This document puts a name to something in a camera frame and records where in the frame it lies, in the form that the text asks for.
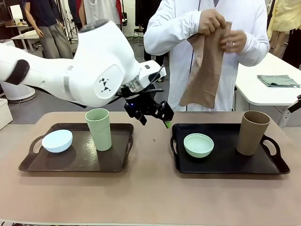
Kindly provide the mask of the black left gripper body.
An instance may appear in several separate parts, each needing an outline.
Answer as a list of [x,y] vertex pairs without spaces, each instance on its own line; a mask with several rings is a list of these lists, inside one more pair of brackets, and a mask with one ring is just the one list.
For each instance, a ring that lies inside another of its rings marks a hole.
[[125,111],[131,118],[140,118],[142,115],[149,115],[149,112],[156,104],[155,93],[142,93],[126,99]]

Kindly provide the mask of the person's left hand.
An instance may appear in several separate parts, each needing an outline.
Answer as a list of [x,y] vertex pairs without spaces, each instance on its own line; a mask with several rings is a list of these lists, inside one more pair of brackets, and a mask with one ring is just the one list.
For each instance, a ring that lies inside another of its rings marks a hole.
[[240,53],[246,44],[246,34],[242,30],[230,30],[220,42],[221,48],[226,53]]

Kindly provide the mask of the person's right hand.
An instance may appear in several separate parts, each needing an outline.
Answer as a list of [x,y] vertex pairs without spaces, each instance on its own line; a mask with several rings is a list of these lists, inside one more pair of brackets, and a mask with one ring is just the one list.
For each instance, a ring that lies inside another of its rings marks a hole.
[[218,28],[226,28],[225,18],[215,9],[203,10],[200,14],[198,33],[210,35]]

